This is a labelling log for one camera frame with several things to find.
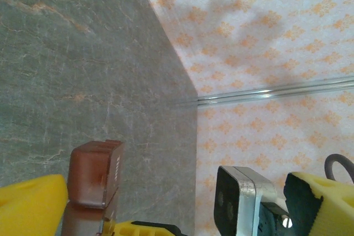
brown plastic block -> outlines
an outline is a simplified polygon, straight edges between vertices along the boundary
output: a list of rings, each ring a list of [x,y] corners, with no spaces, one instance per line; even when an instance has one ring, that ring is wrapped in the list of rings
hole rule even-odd
[[[67,203],[61,236],[112,236],[116,224],[117,205],[118,190],[105,209]]]
[[[71,152],[69,200],[90,208],[105,208],[119,187],[124,144],[91,141]]]

marble veining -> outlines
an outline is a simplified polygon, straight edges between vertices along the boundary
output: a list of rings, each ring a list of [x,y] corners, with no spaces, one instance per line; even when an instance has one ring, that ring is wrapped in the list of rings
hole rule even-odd
[[[0,0],[0,185],[126,144],[118,220],[194,230],[196,91],[148,0]]]

